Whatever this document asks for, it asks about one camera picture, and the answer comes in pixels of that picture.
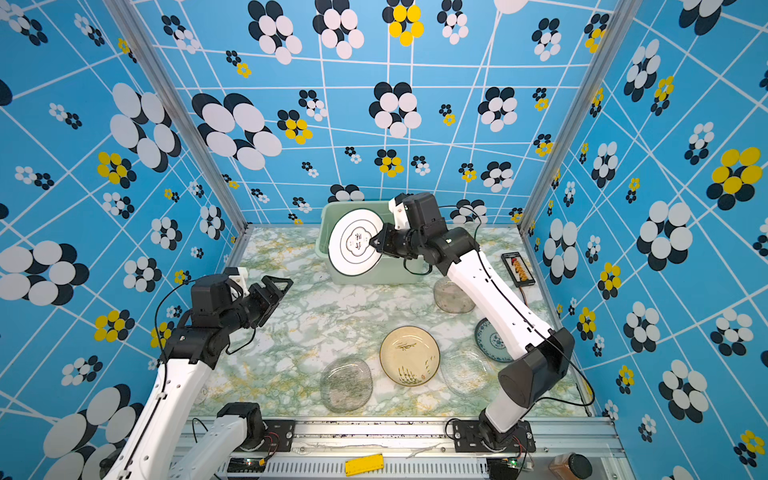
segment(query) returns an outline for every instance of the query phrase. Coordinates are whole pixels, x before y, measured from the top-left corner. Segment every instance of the blue wallpaper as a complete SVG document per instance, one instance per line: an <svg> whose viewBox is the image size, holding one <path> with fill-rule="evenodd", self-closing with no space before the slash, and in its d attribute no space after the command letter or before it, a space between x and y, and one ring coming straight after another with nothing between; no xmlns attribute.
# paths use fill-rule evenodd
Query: blue wallpaper
<svg viewBox="0 0 768 480"><path fill-rule="evenodd" d="M100 1L0 20L0 478L98 478L237 233Z"/></svg>
<svg viewBox="0 0 768 480"><path fill-rule="evenodd" d="M134 5L249 221L429 191L511 223L616 0Z"/></svg>
<svg viewBox="0 0 768 480"><path fill-rule="evenodd" d="M526 236L640 480L768 477L767 26L646 0Z"/></svg>

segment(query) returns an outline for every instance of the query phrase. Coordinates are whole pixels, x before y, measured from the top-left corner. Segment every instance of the black container lid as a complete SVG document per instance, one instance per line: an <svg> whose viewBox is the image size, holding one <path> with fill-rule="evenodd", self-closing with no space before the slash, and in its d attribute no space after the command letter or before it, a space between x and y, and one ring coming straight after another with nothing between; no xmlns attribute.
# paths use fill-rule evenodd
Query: black container lid
<svg viewBox="0 0 768 480"><path fill-rule="evenodd" d="M592 464L587 457L571 453L568 457L568 468L579 478L589 478L592 475Z"/></svg>

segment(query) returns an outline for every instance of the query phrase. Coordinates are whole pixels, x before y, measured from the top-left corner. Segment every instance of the yellow ruler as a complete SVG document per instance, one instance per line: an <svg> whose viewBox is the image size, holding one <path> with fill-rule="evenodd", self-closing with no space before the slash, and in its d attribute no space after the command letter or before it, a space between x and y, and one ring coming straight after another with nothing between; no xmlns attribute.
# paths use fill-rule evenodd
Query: yellow ruler
<svg viewBox="0 0 768 480"><path fill-rule="evenodd" d="M346 476L373 472L381 468L384 468L384 457L380 453L369 457L353 458L346 461Z"/></svg>

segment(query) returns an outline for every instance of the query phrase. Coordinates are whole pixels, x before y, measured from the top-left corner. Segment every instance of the white grid lines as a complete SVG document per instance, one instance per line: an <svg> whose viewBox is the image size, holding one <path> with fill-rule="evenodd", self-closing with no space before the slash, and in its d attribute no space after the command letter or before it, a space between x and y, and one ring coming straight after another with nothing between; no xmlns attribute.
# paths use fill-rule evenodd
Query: white grid lines
<svg viewBox="0 0 768 480"><path fill-rule="evenodd" d="M586 9L592 10L592 14L598 11L598 7L600 6L600 2L602 0L598 0L598 3L595 4L594 8L591 7L585 7ZM574 47L573 52L571 53L571 57L568 59L568 64L565 65L565 69L563 70L563 75L560 77L560 81L558 82L558 86L554 88L554 94L552 94L552 98L550 99L550 104L554 103L555 97L558 96L558 92L560 91L560 86L563 85L563 80L565 80L565 75L568 73L568 69L572 66L571 63L574 60L574 57L576 56L576 52L578 52L579 47L581 46L581 39L584 37L584 33L582 32L579 35L578 41L576 42L576 46ZM523 165L525 164L525 159L528 156L528 152L531 151L531 147L533 146L534 140L536 140L536 137L541 133L541 126L544 124L544 120L547 118L547 114L549 113L549 108L547 108L547 111L544 112L544 114L541 116L541 121L539 121L538 126L536 127L536 130L533 133L533 138L531 139L531 143L528 144L528 149L525 151L525 155L523 155L523 160L520 162L520 165L518 165L518 171L515 172L514 177L512 177L512 185L509 186L506 193L509 194L509 192L512 190L512 188L515 186L515 181L518 179L518 175L523 169ZM507 197L505 195L504 200L502 200L501 207L504 207L504 203L507 200ZM496 223L496 220L498 220L498 214L493 219L493 223Z"/></svg>
<svg viewBox="0 0 768 480"><path fill-rule="evenodd" d="M688 57L688 58L690 58L691 60L693 60L693 61L695 61L696 63L698 63L698 65L699 65L699 66L701 66L701 67L702 67L704 70L706 70L706 71L710 72L712 75L716 76L718 80L722 81L724 84L726 84L726 85L728 85L729 87L731 87L733 90L735 90L736 92L738 92L738 93L739 93L739 94L740 94L742 97L746 98L747 100L749 100L749 101L751 101L753 104L755 104L755 105L756 105L758 108L761 108L762 110L764 110L764 111L768 112L768 107L766 107L765 105L763 105L762 103L760 103L760 102L759 102L758 100L756 100L756 99L755 99L755 98L754 98L752 95L750 95L750 94L747 94L747 93L746 93L744 90L742 90L741 88L737 87L737 86L736 86L736 85L735 85L733 82L731 82L730 80L728 80L727 78L725 78L723 75L721 75L721 74L717 73L715 70L713 70L712 68L710 68L708 65L704 64L704 62L702 62L702 61L701 61L701 60L699 60L698 58L694 57L694 56L693 56L693 55L691 55L689 52L687 52L687 51L683 50L683 48L682 48L682 47L680 47L680 46L679 46L677 43L675 43L675 42L673 42L672 40L670 40L670 39L669 39L667 36L665 36L664 34L662 34L661 32L659 32L658 30L655 30L655 29L653 29L651 26L649 26L649 25L645 25L645 24L644 24L643 22L641 22L640 20L637 20L637 19L634 19L634 20L635 20L637 23L639 23L640 25L642 25L642 26L644 26L645 28L647 28L648 30L652 31L652 32L653 32L655 35L657 35L659 38L663 38L663 39L664 39L664 40L665 40L665 41L666 41L668 44L670 44L670 45L672 45L673 47L675 47L676 49L678 49L678 50L682 51L682 52L683 52L683 54L684 54L686 57Z"/></svg>
<svg viewBox="0 0 768 480"><path fill-rule="evenodd" d="M77 56L78 56L78 57L80 57L80 59L83 61L83 63L85 63L86 65L89 65L89 63L88 63L88 61L85 59L85 57L83 57L83 55L81 55L81 54L80 54L80 51L78 51L78 50L77 50L77 49L74 47L74 45L72 44L72 42L70 42L70 41L69 41L69 38L67 38L67 35L64 35L64 32L62 32L62 31L59 29L59 27L58 27L58 26L57 26L57 25L56 25L56 24L53 22L53 20L51 20L51 17L49 17L49 16L48 16L48 14L47 14L47 13L45 13L45 11L42 9L42 6L41 6L40 4L38 4L38 3L35 3L35 0L32 0L32 4L38 8L38 10L40 11L40 13L42 13L42 14L43 14L43 16L45 17L45 19L46 19L46 20L48 20L48 23L50 23L50 24L53 26L53 28L55 28L55 29L56 29L56 31L58 32L58 34L59 34L59 35L61 35L61 37L62 37L62 38L63 38L63 39L64 39L64 40L67 42L67 44L68 44L70 47L72 47L72 50L74 50L75 54L77 54ZM104 83L104 80L102 80L102 79L101 79L101 77L99 76L99 74L98 74L98 73L96 73L96 71L93 69L93 67L90 67L90 68L89 68L89 70L91 70L91 72L92 72L92 73L93 73L93 74L96 76L96 78L98 78L98 80L101 82L101 84L102 84L102 85L104 85L104 88L106 88L106 89L109 91L109 93L111 94L111 93L112 93L112 89L111 89L111 88L109 88L109 87L107 86L107 84L105 84L105 83Z"/></svg>
<svg viewBox="0 0 768 480"><path fill-rule="evenodd" d="M121 51L121 53L118 54L118 51L117 51L117 49L115 49L114 44L112 43L112 40L109 38L109 35L107 35L106 30L101 26L101 23L99 22L98 17L94 13L94 11L91 9L91 4L88 3L88 0L83 0L83 2L85 2L86 6L88 7L88 12L91 14L91 18L94 19L94 23L98 27L98 29L101 32L101 34L104 36L104 40L106 41L106 43L109 46L110 50L112 50L112 53L116 54L116 55L124 55L122 53L122 51ZM85 7L83 7L83 4L80 3L80 0L78 0L78 5L80 5L80 8L83 8L83 10L85 10ZM119 58L120 58L120 64L123 66L123 70L125 70L125 74L131 79L131 82L136 87L136 90L139 91L141 94L144 94L144 90L141 89L141 86L136 81L136 78L134 78L133 74L131 73L131 70L129 70L128 67L125 65L125 62L123 61L123 58L121 58L121 57L119 57Z"/></svg>
<svg viewBox="0 0 768 480"><path fill-rule="evenodd" d="M328 105L328 91L326 90L326 68L323 65L323 42L320 40L320 36L317 37L317 44L320 54L320 76L323 79L323 97L326 100L326 108L330 111L330 105ZM339 170L339 162L336 160L336 149L333 146L333 129L331 128L331 116L326 117L328 122L328 138L331 142L331 154L333 155L333 164L336 165L336 176L339 178L339 185L344 185L341 181L341 171Z"/></svg>
<svg viewBox="0 0 768 480"><path fill-rule="evenodd" d="M469 103L472 101L472 94L475 92L474 86L477 85L478 78L480 78L480 72L482 71L482 67L483 67L483 64L485 63L486 57L490 55L490 52L493 49L493 41L496 38L496 30L498 29L498 23L501 21L501 19L502 19L501 12L496 12L496 18L493 23L493 31L491 32L491 37L488 39L488 45L485 47L485 52L483 53L482 59L480 60L480 65L478 66L477 73L475 73L475 80L472 82L472 88L469 90L469 94L467 95L467 101L464 103L462 114L459 115L458 122L456 122L456 130L453 132L451 143L448 146L448 152L445 154L445 160L442 162L442 167L440 168L440 175L438 175L437 177L437 181L435 182L435 189L432 191L432 194L437 193L438 187L440 186L440 179L442 178L442 173L445 171L445 166L448 164L448 158L451 156L451 150L455 146L454 142L456 142L456 136L458 135L458 130L462 126L462 121L464 120L464 114L467 112Z"/></svg>

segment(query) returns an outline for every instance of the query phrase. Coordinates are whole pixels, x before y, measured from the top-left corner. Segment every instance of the white plate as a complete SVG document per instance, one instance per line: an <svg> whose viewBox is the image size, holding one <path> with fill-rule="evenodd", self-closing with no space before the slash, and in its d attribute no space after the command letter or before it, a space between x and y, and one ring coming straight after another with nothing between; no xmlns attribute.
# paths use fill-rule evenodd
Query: white plate
<svg viewBox="0 0 768 480"><path fill-rule="evenodd" d="M375 267L382 254L376 252L369 241L383 226L379 215L365 208L341 217L328 242L328 257L333 268L343 275L357 276Z"/></svg>

